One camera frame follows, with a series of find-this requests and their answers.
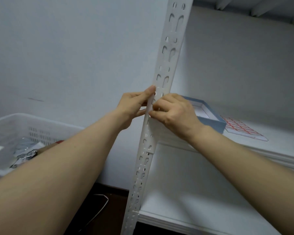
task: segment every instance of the perforated metal upright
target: perforated metal upright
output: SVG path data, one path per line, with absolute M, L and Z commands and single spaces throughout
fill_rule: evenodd
M 139 216 L 149 168 L 159 140 L 157 133 L 159 122 L 150 118 L 148 112 L 152 109 L 152 104 L 156 100 L 170 92 L 192 3 L 193 0 L 168 1 L 152 82 L 156 86 L 156 94 L 148 100 L 147 104 L 147 113 L 144 118 L 135 164 L 135 175 L 130 187 L 123 219 L 122 235 L 133 234 Z

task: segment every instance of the floor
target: floor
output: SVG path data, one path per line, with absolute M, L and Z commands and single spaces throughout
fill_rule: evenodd
M 105 208 L 86 225 L 107 201 L 104 196 L 94 194 L 103 194 L 109 198 L 109 201 Z M 120 235 L 128 194 L 128 190 L 95 183 L 64 234 Z M 151 233 L 168 235 L 180 234 L 140 222 L 136 224 L 133 234 L 144 235 Z

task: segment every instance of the blue box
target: blue box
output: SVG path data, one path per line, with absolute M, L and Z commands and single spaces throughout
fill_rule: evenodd
M 189 100 L 194 107 L 197 118 L 204 125 L 211 126 L 215 131 L 223 134 L 226 126 L 225 120 L 217 114 L 211 107 L 202 100 L 190 98 L 183 96 L 185 99 Z

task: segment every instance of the person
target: person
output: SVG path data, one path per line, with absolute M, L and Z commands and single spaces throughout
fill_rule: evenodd
M 100 174 L 119 132 L 155 92 L 123 94 L 116 109 L 0 179 L 0 234 L 63 234 Z M 280 233 L 294 234 L 294 172 L 205 126 L 167 94 L 149 112 L 204 155 Z

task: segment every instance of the person's left arm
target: person's left arm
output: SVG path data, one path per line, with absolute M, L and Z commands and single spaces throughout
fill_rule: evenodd
M 63 234 L 122 129 L 155 92 L 125 93 L 117 108 L 0 179 L 0 234 Z

